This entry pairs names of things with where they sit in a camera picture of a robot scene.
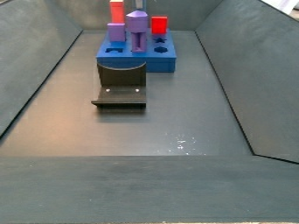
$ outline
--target toy block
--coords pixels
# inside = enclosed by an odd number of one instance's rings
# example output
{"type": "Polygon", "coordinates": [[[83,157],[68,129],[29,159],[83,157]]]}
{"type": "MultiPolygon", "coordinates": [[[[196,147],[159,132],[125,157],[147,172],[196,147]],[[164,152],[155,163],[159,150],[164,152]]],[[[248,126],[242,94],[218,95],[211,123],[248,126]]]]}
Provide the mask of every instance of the toy block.
{"type": "Polygon", "coordinates": [[[109,0],[112,23],[125,22],[124,0],[109,0]]]}
{"type": "Polygon", "coordinates": [[[132,0],[133,8],[136,11],[145,11],[145,0],[132,0]]]}
{"type": "Polygon", "coordinates": [[[172,34],[152,35],[148,29],[147,52],[132,52],[132,33],[125,33],[125,42],[109,42],[108,35],[97,50],[97,63],[105,67],[132,68],[145,63],[148,73],[172,73],[175,71],[176,54],[172,34]]]}
{"type": "Polygon", "coordinates": [[[132,36],[132,53],[145,52],[145,32],[131,33],[132,36]]]}
{"type": "Polygon", "coordinates": [[[125,15],[125,25],[129,32],[147,32],[148,16],[144,11],[136,10],[125,15]]]}
{"type": "Polygon", "coordinates": [[[168,17],[152,17],[152,34],[165,34],[168,17]]]}
{"type": "Polygon", "coordinates": [[[109,41],[127,41],[125,24],[107,24],[109,41]]]}

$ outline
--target blue base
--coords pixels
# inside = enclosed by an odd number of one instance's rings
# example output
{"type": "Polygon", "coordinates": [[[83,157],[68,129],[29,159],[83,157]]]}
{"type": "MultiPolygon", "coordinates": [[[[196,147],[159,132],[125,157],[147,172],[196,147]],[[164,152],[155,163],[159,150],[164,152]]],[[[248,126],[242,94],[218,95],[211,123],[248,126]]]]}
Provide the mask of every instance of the blue base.
{"type": "Polygon", "coordinates": [[[172,73],[176,54],[169,30],[165,35],[147,33],[147,52],[131,52],[131,33],[125,33],[127,42],[109,42],[108,34],[97,51],[97,63],[105,67],[131,68],[145,63],[148,73],[172,73]]]}

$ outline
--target gray wall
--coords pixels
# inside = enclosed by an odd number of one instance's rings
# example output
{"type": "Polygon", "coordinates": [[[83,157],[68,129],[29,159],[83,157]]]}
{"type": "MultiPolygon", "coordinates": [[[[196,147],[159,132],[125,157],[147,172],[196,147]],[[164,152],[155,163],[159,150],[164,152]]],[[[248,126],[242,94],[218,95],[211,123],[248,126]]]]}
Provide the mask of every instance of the gray wall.
{"type": "Polygon", "coordinates": [[[299,23],[224,0],[196,32],[254,152],[299,162],[299,23]]]}
{"type": "Polygon", "coordinates": [[[0,5],[0,136],[79,35],[52,0],[0,5]]]}
{"type": "MultiPolygon", "coordinates": [[[[85,30],[105,30],[111,21],[109,0],[55,0],[85,30]]],[[[168,15],[172,30],[191,30],[199,26],[222,0],[147,0],[149,15],[168,15]]],[[[132,11],[125,0],[125,13],[132,11]]]]}

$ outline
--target red block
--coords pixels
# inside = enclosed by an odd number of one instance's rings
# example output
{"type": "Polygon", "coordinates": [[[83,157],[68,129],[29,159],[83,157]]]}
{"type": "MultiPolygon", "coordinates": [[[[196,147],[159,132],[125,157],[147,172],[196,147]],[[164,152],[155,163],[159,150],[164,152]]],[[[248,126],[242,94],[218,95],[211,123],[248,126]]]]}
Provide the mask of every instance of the red block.
{"type": "Polygon", "coordinates": [[[152,34],[165,34],[168,17],[152,17],[152,34]]]}
{"type": "Polygon", "coordinates": [[[111,9],[112,23],[123,24],[125,22],[124,0],[109,0],[109,9],[111,9]]]}

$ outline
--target purple cube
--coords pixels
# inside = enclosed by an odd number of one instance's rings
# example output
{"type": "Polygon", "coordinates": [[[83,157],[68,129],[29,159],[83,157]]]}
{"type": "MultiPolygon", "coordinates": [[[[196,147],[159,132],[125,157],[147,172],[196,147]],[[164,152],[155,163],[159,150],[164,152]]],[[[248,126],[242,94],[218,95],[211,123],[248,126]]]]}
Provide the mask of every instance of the purple cube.
{"type": "Polygon", "coordinates": [[[148,16],[144,11],[136,10],[125,15],[125,25],[129,32],[147,32],[148,16]]]}
{"type": "Polygon", "coordinates": [[[132,32],[132,53],[145,53],[147,43],[145,43],[145,32],[132,32]]]}
{"type": "Polygon", "coordinates": [[[127,41],[125,24],[109,23],[107,24],[107,31],[108,31],[108,39],[111,42],[127,41]]]}

